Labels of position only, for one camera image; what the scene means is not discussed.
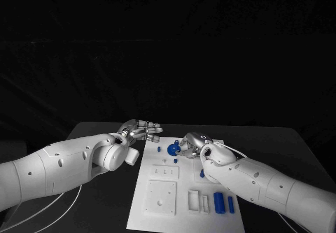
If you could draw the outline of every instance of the black curtain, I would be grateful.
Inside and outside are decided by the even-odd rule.
[[[290,127],[333,171],[332,1],[10,2],[2,19],[0,139],[29,153],[83,121]]]

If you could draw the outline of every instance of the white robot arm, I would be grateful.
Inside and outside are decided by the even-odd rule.
[[[160,124],[130,120],[119,133],[57,142],[44,149],[0,164],[0,212],[19,203],[65,193],[91,179],[114,171],[126,161],[134,165],[137,140],[159,142]]]
[[[188,133],[176,152],[201,157],[207,178],[251,203],[277,211],[312,233],[336,232],[336,194],[300,182],[264,163],[238,159],[227,146],[201,133]]]

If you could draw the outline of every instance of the table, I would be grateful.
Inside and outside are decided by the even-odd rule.
[[[100,133],[114,133],[120,126],[121,123],[113,122],[81,122],[68,139]],[[157,135],[163,137],[183,137],[188,132],[195,131],[207,133],[212,138],[224,139],[228,146],[240,150],[250,158],[274,167],[286,175],[328,191],[336,192],[336,184],[296,130],[277,127],[172,124],[162,124],[162,127],[165,131]],[[126,229],[145,142],[139,141],[133,148],[140,151],[136,165],[130,166],[124,163],[114,172],[101,174],[83,185],[72,209],[42,233],[142,232]],[[33,233],[49,225],[67,211],[77,193],[78,188],[65,193],[44,213],[9,230],[8,233]],[[10,225],[33,215],[57,197],[58,195],[22,203]],[[274,211],[241,198],[240,209],[247,233],[293,232]]]

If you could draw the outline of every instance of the gray table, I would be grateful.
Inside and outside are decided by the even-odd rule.
[[[121,123],[83,122],[77,125],[68,139],[100,133],[114,133],[120,125]],[[165,131],[159,135],[163,137],[183,137],[188,132],[195,131],[207,133],[215,139],[224,139],[228,146],[240,150],[250,158],[274,167],[286,175],[328,191],[336,192],[336,184],[293,129],[170,124],[162,124],[162,127]],[[126,229],[145,142],[139,141],[133,147],[140,151],[136,165],[130,166],[124,163],[117,171],[97,176],[91,182],[83,185],[83,191],[72,209],[64,218],[42,231],[44,233],[140,232]],[[77,193],[78,188],[64,194],[61,200],[41,215],[8,232],[33,233],[42,229],[59,218],[74,201]],[[57,197],[45,197],[25,202],[10,225],[35,214]],[[241,198],[240,209],[247,233],[293,232],[274,211]]]

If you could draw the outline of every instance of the small blue part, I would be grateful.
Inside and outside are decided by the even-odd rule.
[[[205,171],[201,170],[201,177],[204,178],[205,177]]]
[[[232,197],[228,197],[228,200],[230,200],[230,213],[235,213],[235,210],[234,210],[234,201],[232,201]]]
[[[215,198],[215,211],[218,214],[224,214],[225,213],[225,205],[224,205],[222,193],[214,193],[214,198]]]
[[[176,156],[178,154],[175,153],[176,151],[181,151],[181,146],[179,146],[179,140],[175,141],[175,143],[172,145],[169,145],[168,147],[168,153],[172,156]]]

